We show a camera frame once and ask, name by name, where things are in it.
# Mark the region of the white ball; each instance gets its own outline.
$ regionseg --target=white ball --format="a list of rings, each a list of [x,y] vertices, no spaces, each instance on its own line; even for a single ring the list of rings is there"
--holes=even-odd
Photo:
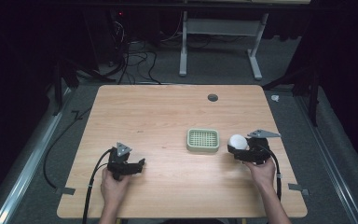
[[[228,140],[228,144],[236,149],[246,149],[248,147],[248,141],[240,134],[232,135]]]

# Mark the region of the wooden table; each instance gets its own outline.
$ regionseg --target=wooden table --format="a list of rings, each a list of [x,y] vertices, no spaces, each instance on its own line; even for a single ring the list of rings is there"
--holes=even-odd
[[[218,100],[208,100],[209,94]],[[191,128],[220,134],[216,153],[186,149]],[[66,183],[74,195],[62,195],[59,217],[82,217],[87,186],[101,155],[121,142],[133,148],[129,162],[145,158],[131,179],[119,217],[264,217],[250,171],[227,152],[235,133],[256,129],[278,133],[263,90],[243,85],[102,86]],[[282,170],[282,204],[289,217],[307,214],[281,138],[270,138]],[[91,193],[89,217],[103,209],[101,170]]]

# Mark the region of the plastic basket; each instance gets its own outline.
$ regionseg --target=plastic basket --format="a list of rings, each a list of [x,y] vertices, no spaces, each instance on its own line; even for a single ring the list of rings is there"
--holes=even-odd
[[[190,129],[187,132],[187,149],[196,152],[216,152],[219,133],[210,129]]]

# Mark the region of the metal bracket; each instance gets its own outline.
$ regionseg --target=metal bracket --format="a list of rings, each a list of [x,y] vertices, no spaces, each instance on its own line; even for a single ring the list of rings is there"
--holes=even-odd
[[[132,151],[132,148],[127,147],[126,145],[117,142],[117,155],[119,157],[122,157],[126,155],[127,153],[130,153]]]
[[[261,129],[258,129],[252,133],[248,133],[249,137],[253,137],[253,138],[268,138],[268,137],[281,137],[280,133],[272,133],[272,132],[267,132]]]

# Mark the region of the metal rail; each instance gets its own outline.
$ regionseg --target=metal rail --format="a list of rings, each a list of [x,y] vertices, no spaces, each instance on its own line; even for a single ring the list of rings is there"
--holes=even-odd
[[[66,89],[64,95],[70,94],[69,88]],[[11,192],[8,194],[7,199],[0,209],[0,224],[9,223],[10,219],[14,215],[17,207],[19,206],[25,191],[28,189],[33,177],[34,173],[37,169],[39,162],[42,160],[43,155],[48,147],[48,142],[51,139],[51,136],[54,134],[54,131],[61,120],[62,111],[58,113],[56,116],[52,116],[48,121],[48,127],[43,133],[40,135],[35,141],[36,146],[34,147],[34,151],[32,152],[30,158],[25,163],[24,168],[22,169],[19,177],[17,178],[16,183],[14,184]]]
[[[358,206],[352,197],[351,190],[339,172],[333,157],[331,156],[326,144],[324,143],[322,135],[320,134],[319,130],[312,125],[312,122],[308,117],[308,109],[304,99],[302,97],[295,97],[295,99],[298,107],[302,112],[302,115],[310,126],[310,130],[312,131],[312,134],[318,144],[318,148],[320,149],[319,153],[321,155],[322,162],[324,163],[326,171],[331,178],[334,188],[336,189],[337,195],[341,200],[345,211],[347,212],[348,218],[350,219],[351,223],[357,224]]]

